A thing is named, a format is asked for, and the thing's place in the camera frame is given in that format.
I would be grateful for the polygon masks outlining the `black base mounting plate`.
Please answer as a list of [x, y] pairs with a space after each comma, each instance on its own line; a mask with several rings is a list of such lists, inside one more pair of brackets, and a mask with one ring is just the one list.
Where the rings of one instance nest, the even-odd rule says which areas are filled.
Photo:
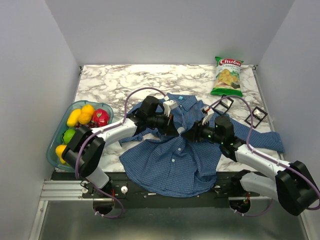
[[113, 180], [109, 194], [121, 201], [125, 209], [167, 208], [228, 208], [230, 202], [246, 201], [248, 194], [236, 190], [232, 177], [236, 172], [218, 172], [215, 185], [207, 192], [192, 197], [179, 198], [149, 192], [138, 186], [124, 172], [109, 172]]

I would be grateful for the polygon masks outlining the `green cassava chips bag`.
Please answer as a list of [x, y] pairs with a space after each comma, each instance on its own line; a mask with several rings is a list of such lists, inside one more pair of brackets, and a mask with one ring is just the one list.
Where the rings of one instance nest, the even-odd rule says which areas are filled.
[[240, 71], [243, 61], [219, 56], [215, 57], [215, 61], [215, 83], [210, 94], [242, 97]]

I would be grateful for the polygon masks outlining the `yellow mango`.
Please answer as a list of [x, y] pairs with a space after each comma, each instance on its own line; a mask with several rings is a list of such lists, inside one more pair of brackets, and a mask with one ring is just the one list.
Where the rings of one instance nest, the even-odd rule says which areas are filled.
[[81, 115], [81, 113], [82, 113], [82, 110], [80, 108], [74, 109], [70, 113], [67, 119], [66, 125], [70, 128], [75, 127], [76, 124], [79, 122], [79, 116]]

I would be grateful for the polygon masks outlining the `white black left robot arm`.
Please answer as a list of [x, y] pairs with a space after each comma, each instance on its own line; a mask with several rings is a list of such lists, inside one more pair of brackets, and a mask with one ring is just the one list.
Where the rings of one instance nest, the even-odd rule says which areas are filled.
[[156, 97], [147, 96], [141, 106], [123, 120], [105, 127], [79, 127], [63, 150], [61, 158], [74, 169], [77, 178], [83, 178], [94, 185], [93, 191], [99, 197], [107, 197], [111, 191], [111, 179], [99, 167], [104, 148], [146, 129], [158, 129], [165, 136], [177, 137], [179, 133], [171, 112], [178, 106], [168, 96], [163, 103]]

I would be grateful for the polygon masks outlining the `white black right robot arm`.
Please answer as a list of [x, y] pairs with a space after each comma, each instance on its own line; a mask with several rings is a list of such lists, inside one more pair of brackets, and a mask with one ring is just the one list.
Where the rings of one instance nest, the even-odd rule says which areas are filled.
[[320, 190], [307, 166], [300, 161], [287, 162], [256, 150], [235, 135], [229, 117], [216, 117], [213, 127], [196, 121], [182, 136], [193, 143], [203, 140], [217, 143], [225, 157], [258, 171], [239, 173], [230, 183], [230, 191], [234, 195], [253, 192], [269, 197], [293, 216], [305, 210], [319, 209], [312, 205], [320, 199]]

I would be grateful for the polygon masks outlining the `teal plastic fruit basket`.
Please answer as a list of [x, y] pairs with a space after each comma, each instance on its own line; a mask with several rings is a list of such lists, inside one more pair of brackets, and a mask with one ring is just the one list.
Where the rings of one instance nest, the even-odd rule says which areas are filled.
[[114, 117], [114, 111], [112, 107], [106, 103], [98, 103], [98, 102], [92, 102], [88, 100], [79, 100], [76, 102], [73, 102], [65, 111], [53, 137], [52, 140], [50, 141], [50, 144], [47, 148], [46, 151], [46, 158], [47, 161], [55, 168], [60, 169], [62, 171], [66, 172], [74, 172], [74, 169], [69, 166], [68, 164], [62, 164], [59, 157], [56, 155], [56, 147], [61, 145], [63, 143], [62, 141], [62, 134], [69, 128], [67, 126], [67, 120], [71, 114], [71, 112], [75, 109], [81, 109], [84, 105], [90, 104], [92, 105], [95, 109], [103, 109], [105, 110], [109, 116], [109, 122], [111, 123], [113, 121]]

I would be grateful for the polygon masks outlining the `blue checked shirt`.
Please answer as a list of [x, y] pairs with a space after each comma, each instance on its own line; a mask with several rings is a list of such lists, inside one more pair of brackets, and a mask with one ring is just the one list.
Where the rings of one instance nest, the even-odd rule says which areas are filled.
[[[203, 118], [202, 100], [194, 95], [167, 93], [170, 100], [178, 103], [173, 113], [174, 126], [185, 132], [195, 121]], [[152, 134], [158, 139], [143, 140], [143, 136]], [[125, 151], [119, 160], [128, 178], [140, 187], [163, 196], [188, 198], [205, 193], [216, 182], [216, 168], [221, 158], [219, 144], [203, 141], [192, 143], [181, 135], [165, 136], [158, 129], [149, 129], [119, 141], [142, 141]], [[254, 148], [284, 152], [277, 132], [260, 133], [253, 130], [249, 143]]]

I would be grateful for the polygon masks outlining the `yellow pear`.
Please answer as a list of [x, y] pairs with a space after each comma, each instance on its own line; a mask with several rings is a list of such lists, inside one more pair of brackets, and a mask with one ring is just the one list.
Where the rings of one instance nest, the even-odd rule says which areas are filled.
[[62, 153], [64, 152], [67, 146], [65, 144], [60, 144], [55, 148], [55, 154], [58, 156], [61, 164], [66, 164], [66, 161], [62, 157]]

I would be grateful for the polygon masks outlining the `aluminium frame rail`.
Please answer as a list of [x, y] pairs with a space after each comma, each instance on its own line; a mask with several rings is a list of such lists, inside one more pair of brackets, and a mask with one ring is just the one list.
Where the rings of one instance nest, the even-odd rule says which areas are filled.
[[46, 180], [40, 193], [41, 201], [80, 201], [83, 192], [78, 180]]

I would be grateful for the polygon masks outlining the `orange fruit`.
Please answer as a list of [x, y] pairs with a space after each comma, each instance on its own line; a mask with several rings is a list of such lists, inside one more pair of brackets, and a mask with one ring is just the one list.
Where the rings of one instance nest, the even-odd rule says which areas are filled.
[[91, 122], [91, 119], [92, 119], [92, 115], [90, 113], [83, 112], [79, 115], [78, 122], [81, 125], [86, 125]]
[[82, 114], [89, 114], [92, 116], [94, 112], [95, 112], [95, 108], [90, 104], [84, 105], [81, 109]]

